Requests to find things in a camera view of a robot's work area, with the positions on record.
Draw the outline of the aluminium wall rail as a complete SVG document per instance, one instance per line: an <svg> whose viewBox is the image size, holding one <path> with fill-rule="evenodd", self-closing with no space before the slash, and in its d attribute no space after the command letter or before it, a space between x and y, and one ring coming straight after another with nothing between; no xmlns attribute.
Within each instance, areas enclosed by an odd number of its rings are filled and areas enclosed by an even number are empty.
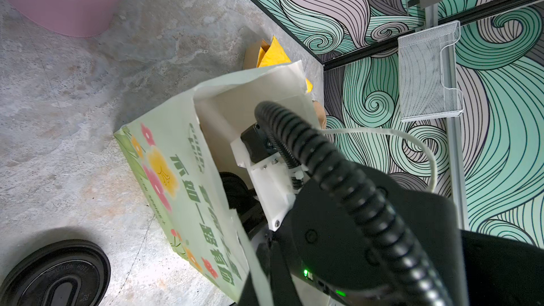
<svg viewBox="0 0 544 306"><path fill-rule="evenodd" d="M463 230L469 228L469 222L460 132L464 103L456 73L460 22L439 23L440 1L416 0L424 10L424 25L398 39L399 103L404 123L445 120L451 198Z"/></svg>

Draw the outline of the white green paper bag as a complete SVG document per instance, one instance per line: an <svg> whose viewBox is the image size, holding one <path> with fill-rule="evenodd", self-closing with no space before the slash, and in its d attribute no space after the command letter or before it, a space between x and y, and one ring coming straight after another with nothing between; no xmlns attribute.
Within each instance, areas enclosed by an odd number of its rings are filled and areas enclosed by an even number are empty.
<svg viewBox="0 0 544 306"><path fill-rule="evenodd" d="M300 62L223 75L177 94L116 140L173 250L232 300L250 271L249 238L230 209L221 172L238 175L231 143L256 121L262 101L280 103L317 127Z"/></svg>

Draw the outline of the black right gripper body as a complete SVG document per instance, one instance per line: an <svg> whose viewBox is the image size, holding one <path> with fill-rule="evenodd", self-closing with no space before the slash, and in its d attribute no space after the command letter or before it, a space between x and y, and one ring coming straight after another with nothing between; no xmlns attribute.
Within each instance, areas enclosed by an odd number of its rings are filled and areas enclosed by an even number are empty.
<svg viewBox="0 0 544 306"><path fill-rule="evenodd" d="M387 174L365 168L433 262L455 305L469 303L457 210L449 199L402 188ZM343 305L401 305L352 219L313 180L298 194L279 229L268 231L257 252L274 305L300 305L298 279Z"/></svg>

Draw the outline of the stack of black cup lids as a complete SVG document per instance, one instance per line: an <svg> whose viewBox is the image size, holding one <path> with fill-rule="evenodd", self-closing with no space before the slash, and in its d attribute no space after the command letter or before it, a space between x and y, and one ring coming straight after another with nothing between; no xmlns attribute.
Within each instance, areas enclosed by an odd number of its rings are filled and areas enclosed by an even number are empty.
<svg viewBox="0 0 544 306"><path fill-rule="evenodd" d="M2 305L99 305L111 265L93 242L68 239L36 250L1 285Z"/></svg>

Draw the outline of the yellow paper napkin stack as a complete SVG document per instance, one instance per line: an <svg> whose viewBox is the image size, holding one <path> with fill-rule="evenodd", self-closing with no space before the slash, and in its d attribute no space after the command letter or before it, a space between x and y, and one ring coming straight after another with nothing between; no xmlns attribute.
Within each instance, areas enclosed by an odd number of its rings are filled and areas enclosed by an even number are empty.
<svg viewBox="0 0 544 306"><path fill-rule="evenodd" d="M257 67L269 67L274 65L282 65L291 63L291 59L286 54L282 45L274 36L270 44L264 43L259 49L257 58Z"/></svg>

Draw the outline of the black cup lid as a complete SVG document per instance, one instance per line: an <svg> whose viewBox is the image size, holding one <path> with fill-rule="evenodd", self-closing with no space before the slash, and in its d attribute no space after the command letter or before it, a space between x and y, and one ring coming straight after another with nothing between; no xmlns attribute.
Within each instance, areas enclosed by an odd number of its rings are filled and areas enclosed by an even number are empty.
<svg viewBox="0 0 544 306"><path fill-rule="evenodd" d="M249 189L238 175L224 171L220 173L220 178L230 209L235 209L239 215L243 215L255 205L254 190Z"/></svg>

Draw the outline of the clear acrylic wall pocket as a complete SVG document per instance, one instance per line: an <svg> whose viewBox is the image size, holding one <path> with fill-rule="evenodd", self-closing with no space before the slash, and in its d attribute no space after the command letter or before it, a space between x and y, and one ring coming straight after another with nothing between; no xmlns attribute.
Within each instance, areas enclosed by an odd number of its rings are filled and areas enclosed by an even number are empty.
<svg viewBox="0 0 544 306"><path fill-rule="evenodd" d="M460 22L452 21L398 38L398 103L403 123L463 113L455 56L460 35Z"/></svg>

